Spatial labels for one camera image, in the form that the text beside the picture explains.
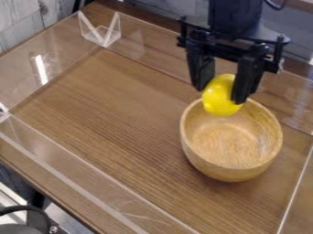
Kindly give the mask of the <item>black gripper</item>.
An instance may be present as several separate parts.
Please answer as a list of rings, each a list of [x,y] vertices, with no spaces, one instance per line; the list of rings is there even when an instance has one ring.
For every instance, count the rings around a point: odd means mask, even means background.
[[[258,88],[263,72],[278,73],[290,39],[256,22],[239,35],[221,33],[195,19],[179,20],[177,46],[185,49],[192,86],[201,91],[215,75],[215,58],[236,64],[231,100],[243,104]]]

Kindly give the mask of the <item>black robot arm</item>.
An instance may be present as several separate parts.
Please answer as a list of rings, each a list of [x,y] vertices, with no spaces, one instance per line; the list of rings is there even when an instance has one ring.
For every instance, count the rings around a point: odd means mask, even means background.
[[[192,86],[201,91],[215,75],[215,59],[236,64],[231,101],[246,102],[266,72],[276,73],[290,39],[262,23],[263,6],[280,10],[271,0],[208,0],[207,20],[177,19],[177,46],[184,48]]]

